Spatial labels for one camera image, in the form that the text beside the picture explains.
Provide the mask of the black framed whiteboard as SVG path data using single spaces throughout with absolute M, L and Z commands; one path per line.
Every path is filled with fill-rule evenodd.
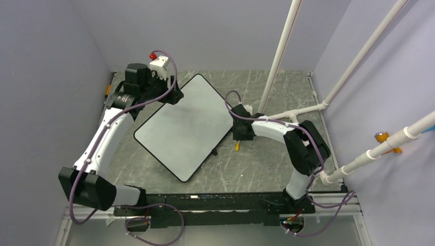
M 232 128 L 223 96 L 194 75 L 175 105 L 164 104 L 134 132 L 134 139 L 179 181 L 187 182 Z

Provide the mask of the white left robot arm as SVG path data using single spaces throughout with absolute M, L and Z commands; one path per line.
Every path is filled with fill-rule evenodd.
M 112 206 L 126 206 L 134 215 L 143 214 L 148 206 L 146 190 L 116 186 L 105 176 L 119 143 L 145 105 L 155 101 L 175 105 L 183 96 L 176 73 L 168 75 L 165 69 L 129 64 L 125 79 L 107 101 L 91 143 L 71 168 L 63 167 L 58 174 L 69 207 L 79 204 L 106 211 Z

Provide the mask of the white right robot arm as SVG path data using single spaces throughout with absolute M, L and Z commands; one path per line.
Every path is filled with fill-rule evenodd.
M 230 109 L 229 113 L 233 119 L 234 140 L 251 141 L 255 137 L 266 137 L 286 146 L 294 171 L 283 191 L 282 201 L 287 212 L 296 212 L 307 197 L 310 179 L 331 156 L 317 128 L 308 120 L 292 124 L 270 119 L 263 114 L 252 115 L 241 104 Z

